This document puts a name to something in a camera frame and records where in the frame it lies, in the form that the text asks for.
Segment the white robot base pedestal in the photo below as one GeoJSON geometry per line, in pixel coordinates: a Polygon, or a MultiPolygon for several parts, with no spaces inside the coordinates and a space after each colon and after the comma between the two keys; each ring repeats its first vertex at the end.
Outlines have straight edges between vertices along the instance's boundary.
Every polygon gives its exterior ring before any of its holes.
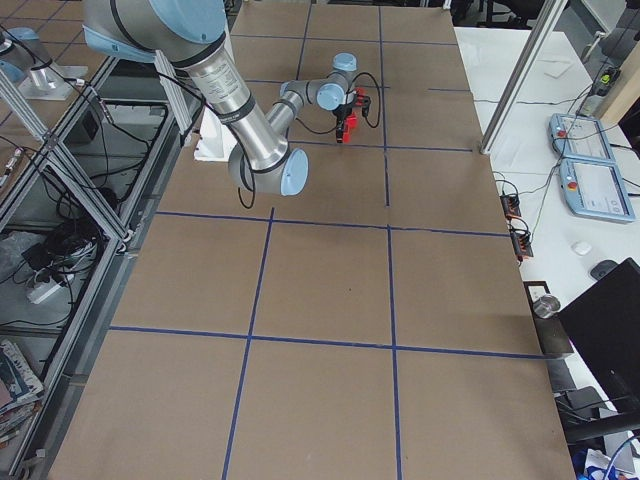
{"type": "Polygon", "coordinates": [[[194,150],[194,158],[202,162],[229,161],[237,141],[229,128],[209,109],[204,109],[199,125],[199,139],[194,150]]]}

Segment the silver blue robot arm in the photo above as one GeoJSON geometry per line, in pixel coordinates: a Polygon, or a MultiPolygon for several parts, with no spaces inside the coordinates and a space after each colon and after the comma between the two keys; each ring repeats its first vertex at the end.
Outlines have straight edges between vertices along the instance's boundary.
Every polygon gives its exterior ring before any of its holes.
{"type": "Polygon", "coordinates": [[[247,191],[281,196],[299,194],[309,161],[285,137],[306,105],[334,112],[354,99],[357,60],[339,53],[323,79],[294,80],[263,112],[225,48],[227,19],[221,1],[87,1],[87,45],[105,55],[151,63],[163,53],[194,82],[213,113],[234,135],[228,161],[236,185],[247,191]]]}

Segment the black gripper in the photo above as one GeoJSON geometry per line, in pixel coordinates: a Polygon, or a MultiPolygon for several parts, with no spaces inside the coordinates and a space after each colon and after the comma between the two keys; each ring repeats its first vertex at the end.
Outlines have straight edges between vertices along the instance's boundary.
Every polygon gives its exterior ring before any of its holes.
{"type": "Polygon", "coordinates": [[[366,94],[365,89],[356,87],[354,91],[347,94],[346,102],[335,109],[335,117],[337,118],[340,114],[348,115],[354,113],[356,109],[360,109],[361,117],[367,119],[370,105],[371,98],[366,94]]]}

